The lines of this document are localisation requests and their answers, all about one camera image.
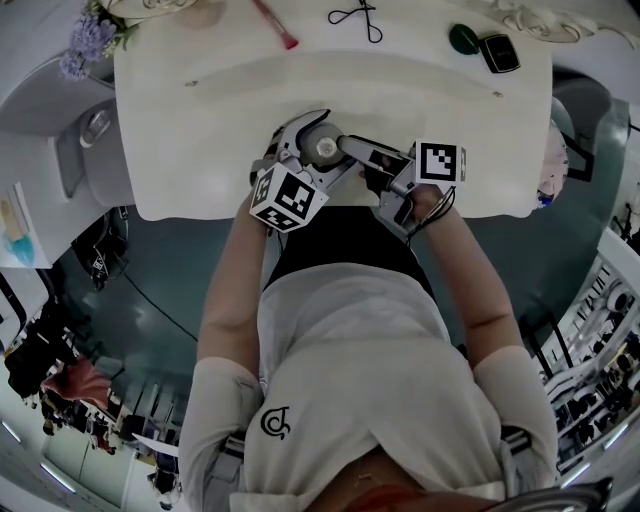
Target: white tabletop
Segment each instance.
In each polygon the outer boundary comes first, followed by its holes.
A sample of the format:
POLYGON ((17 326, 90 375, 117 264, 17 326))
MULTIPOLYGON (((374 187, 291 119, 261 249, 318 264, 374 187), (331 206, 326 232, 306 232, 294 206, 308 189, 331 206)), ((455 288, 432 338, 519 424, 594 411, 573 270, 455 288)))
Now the white tabletop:
MULTIPOLYGON (((504 27, 437 0, 374 2, 384 33, 364 19, 327 23, 347 0, 270 0, 300 45, 285 51, 249 0, 226 2, 220 21, 189 28, 186 11, 140 26, 116 55, 123 143, 140 214, 149 220, 235 215, 251 162, 279 124, 331 108, 345 133, 408 150, 416 139, 467 149, 456 205, 467 217, 528 215, 535 205, 551 103, 549 45, 509 33, 522 67, 492 74, 481 56, 449 45, 464 23, 504 27), (187 86, 197 81, 195 86, 187 86)), ((355 178, 333 204, 375 205, 355 178)))

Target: white plate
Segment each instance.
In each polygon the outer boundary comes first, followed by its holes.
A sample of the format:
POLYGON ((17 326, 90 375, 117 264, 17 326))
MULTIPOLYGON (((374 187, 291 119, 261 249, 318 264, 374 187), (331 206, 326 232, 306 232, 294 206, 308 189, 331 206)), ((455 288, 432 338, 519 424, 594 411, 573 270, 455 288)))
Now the white plate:
POLYGON ((114 16, 138 20, 180 11, 197 0, 100 0, 114 16))

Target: hair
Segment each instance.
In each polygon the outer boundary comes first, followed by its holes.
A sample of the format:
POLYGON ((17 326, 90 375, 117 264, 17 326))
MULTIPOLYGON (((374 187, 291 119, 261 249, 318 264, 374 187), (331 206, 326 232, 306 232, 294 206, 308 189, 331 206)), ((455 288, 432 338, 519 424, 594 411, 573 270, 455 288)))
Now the hair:
POLYGON ((49 423, 50 423, 49 420, 45 421, 44 425, 42 425, 42 430, 48 436, 52 436, 55 434, 55 431, 53 430, 53 424, 49 424, 49 423))

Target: ceiling light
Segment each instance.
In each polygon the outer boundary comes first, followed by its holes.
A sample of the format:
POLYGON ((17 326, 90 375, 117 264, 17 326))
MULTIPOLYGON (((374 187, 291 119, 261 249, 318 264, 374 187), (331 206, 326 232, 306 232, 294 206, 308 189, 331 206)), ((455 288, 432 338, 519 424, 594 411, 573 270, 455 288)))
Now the ceiling light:
POLYGON ((628 426, 629 426, 629 424, 628 424, 628 423, 625 423, 624 425, 621 425, 621 426, 618 428, 618 431, 617 431, 615 434, 613 434, 613 436, 611 437, 611 439, 609 439, 609 440, 604 444, 604 449, 606 450, 606 449, 610 448, 610 447, 611 447, 611 445, 612 445, 613 443, 615 443, 615 442, 618 440, 618 438, 622 435, 622 433, 623 433, 625 430, 627 430, 627 427, 628 427, 628 426))
POLYGON ((584 463, 582 466, 580 466, 578 469, 576 469, 573 474, 569 477, 569 479, 563 483, 560 488, 564 489, 566 486, 568 486, 571 482, 573 482, 576 478, 578 478, 582 473, 584 473, 587 469, 589 469, 589 467, 591 466, 590 462, 586 462, 584 463))
POLYGON ((73 487, 71 487, 67 482, 65 482, 62 478, 56 475, 47 465, 40 463, 40 467, 44 469, 47 473, 49 473, 62 486, 66 487, 69 490, 69 492, 72 492, 73 494, 76 493, 76 490, 73 487))
POLYGON ((13 431, 13 429, 9 425, 7 425, 4 421, 2 422, 2 426, 7 429, 7 432, 9 432, 9 434, 11 434, 16 441, 18 441, 19 443, 22 443, 22 441, 20 441, 20 438, 18 437, 18 434, 16 434, 13 431))

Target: green object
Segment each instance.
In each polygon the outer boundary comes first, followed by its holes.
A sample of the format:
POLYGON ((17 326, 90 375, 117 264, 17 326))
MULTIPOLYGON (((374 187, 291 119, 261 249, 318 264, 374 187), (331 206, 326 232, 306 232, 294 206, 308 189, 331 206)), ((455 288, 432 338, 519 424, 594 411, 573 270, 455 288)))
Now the green object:
POLYGON ((476 55, 480 53, 478 36, 466 25, 454 25, 449 31, 451 46, 462 55, 476 55))

